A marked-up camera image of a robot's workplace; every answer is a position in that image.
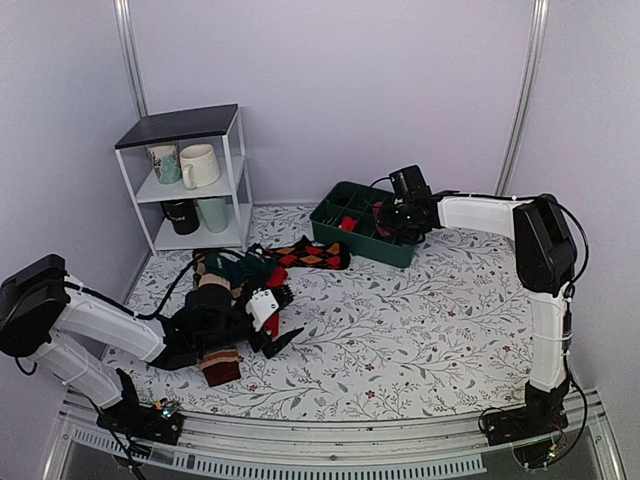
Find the green fabric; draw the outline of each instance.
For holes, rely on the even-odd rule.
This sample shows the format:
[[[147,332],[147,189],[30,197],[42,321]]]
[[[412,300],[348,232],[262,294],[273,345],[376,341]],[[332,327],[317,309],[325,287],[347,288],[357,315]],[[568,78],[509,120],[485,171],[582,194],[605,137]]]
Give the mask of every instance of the green fabric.
[[[226,278],[231,283],[231,289],[241,287],[249,277],[258,277],[263,281],[269,280],[277,261],[264,254],[258,253],[261,247],[254,245],[244,255],[243,260],[227,257],[216,252],[204,256],[204,266],[207,273],[213,273]]]

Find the light green mug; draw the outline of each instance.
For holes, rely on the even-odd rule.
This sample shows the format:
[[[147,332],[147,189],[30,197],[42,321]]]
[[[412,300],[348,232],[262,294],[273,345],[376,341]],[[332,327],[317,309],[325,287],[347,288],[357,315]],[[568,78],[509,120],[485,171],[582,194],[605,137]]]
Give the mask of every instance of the light green mug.
[[[158,177],[158,182],[169,185],[182,179],[177,143],[153,145],[147,147],[147,153]]]
[[[227,201],[224,197],[201,198],[198,207],[204,224],[211,233],[220,233],[227,229]]]

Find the black shelf top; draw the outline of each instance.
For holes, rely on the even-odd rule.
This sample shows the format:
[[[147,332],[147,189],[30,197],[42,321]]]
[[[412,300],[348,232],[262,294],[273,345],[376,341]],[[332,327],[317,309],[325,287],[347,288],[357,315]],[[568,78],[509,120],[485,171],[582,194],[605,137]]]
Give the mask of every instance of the black shelf top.
[[[138,120],[116,143],[116,150],[187,138],[226,135],[238,104],[149,115]]]

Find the mug handle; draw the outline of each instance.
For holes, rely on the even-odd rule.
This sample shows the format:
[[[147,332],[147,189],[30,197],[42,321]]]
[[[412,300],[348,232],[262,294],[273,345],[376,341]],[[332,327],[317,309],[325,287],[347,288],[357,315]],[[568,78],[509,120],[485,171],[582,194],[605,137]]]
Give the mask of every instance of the mug handle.
[[[193,165],[187,163],[184,167],[182,167],[182,180],[184,181],[184,186],[187,187],[187,190],[193,190],[196,188],[195,182],[191,178],[193,172]]]

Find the green storage tray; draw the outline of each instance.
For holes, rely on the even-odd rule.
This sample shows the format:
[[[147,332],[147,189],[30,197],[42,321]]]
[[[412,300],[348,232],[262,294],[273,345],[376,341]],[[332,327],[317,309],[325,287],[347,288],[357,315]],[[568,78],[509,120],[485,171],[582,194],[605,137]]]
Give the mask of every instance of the green storage tray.
[[[344,242],[353,255],[405,268],[411,264],[415,245],[403,245],[395,236],[382,237],[376,230],[372,204],[393,203],[393,193],[377,188],[340,182],[311,213],[313,236],[317,242],[330,245]],[[338,228],[344,217],[358,221],[353,232]]]

